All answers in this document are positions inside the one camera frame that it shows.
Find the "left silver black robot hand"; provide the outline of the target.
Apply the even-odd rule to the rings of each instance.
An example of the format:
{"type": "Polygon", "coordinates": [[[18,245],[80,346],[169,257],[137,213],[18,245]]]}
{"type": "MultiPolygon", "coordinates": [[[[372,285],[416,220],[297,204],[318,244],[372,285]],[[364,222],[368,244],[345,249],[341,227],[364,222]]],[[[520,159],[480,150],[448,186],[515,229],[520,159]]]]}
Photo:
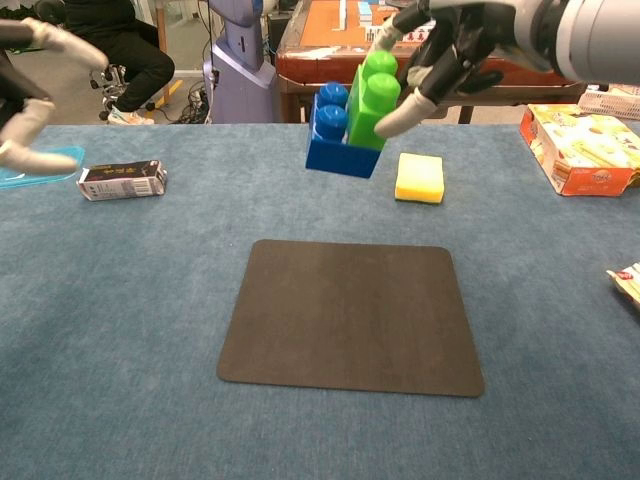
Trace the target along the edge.
{"type": "MultiPolygon", "coordinates": [[[[90,71],[101,71],[108,59],[99,49],[76,35],[33,18],[1,22],[1,49],[39,48],[62,53],[90,71]]],[[[55,111],[51,96],[1,56],[1,166],[34,175],[72,174],[73,158],[42,153],[31,143],[49,124],[55,111]]]]}

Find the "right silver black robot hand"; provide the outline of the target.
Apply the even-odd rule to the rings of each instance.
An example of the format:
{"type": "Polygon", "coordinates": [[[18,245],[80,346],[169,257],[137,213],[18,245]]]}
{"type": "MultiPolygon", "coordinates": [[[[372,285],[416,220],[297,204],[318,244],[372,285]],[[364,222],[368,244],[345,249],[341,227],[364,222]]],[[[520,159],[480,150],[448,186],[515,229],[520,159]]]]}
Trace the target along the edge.
{"type": "Polygon", "coordinates": [[[375,126],[382,138],[395,137],[430,117],[453,92],[470,95],[498,84],[503,74],[478,69],[494,52],[533,70],[548,61],[536,50],[540,23],[537,1],[414,1],[386,20],[370,51],[391,51],[403,37],[430,20],[435,26],[400,74],[412,92],[375,126]]]}

